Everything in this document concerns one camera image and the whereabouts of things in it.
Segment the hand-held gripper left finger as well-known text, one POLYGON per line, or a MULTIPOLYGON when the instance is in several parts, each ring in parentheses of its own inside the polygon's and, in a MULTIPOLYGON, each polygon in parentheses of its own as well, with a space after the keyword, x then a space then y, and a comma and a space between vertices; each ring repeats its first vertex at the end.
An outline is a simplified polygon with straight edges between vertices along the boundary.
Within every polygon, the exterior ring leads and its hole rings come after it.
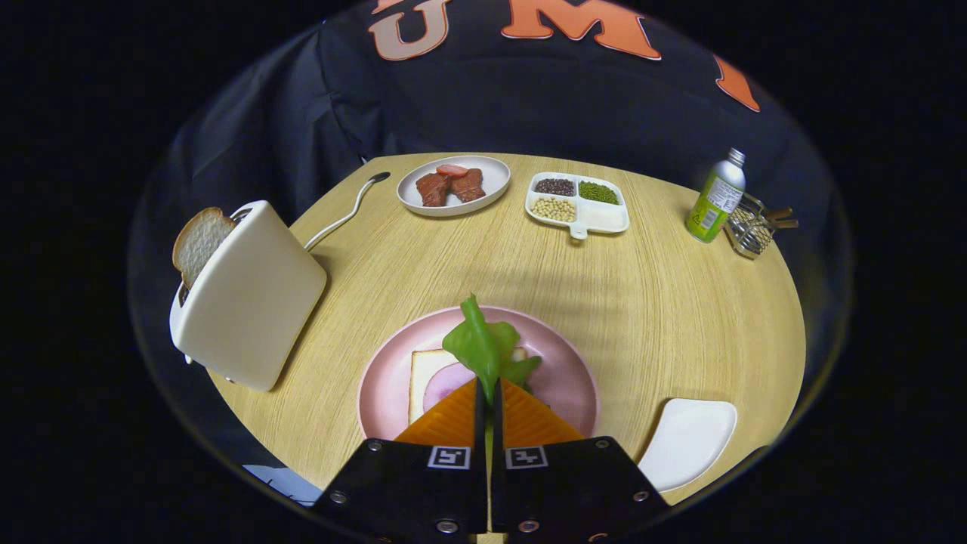
POLYGON ((314 513, 362 541, 475 541, 488 522, 486 412, 472 379, 396 440, 364 440, 314 513))

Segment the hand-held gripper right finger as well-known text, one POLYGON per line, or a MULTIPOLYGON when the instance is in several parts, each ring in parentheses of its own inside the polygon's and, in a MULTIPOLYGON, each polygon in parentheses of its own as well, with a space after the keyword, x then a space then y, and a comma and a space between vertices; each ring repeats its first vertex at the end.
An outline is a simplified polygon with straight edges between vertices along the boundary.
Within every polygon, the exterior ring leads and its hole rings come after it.
POLYGON ((669 505, 608 436, 510 447, 522 400, 535 397, 498 380, 493 393, 491 530, 504 543, 622 543, 663 522, 669 505))

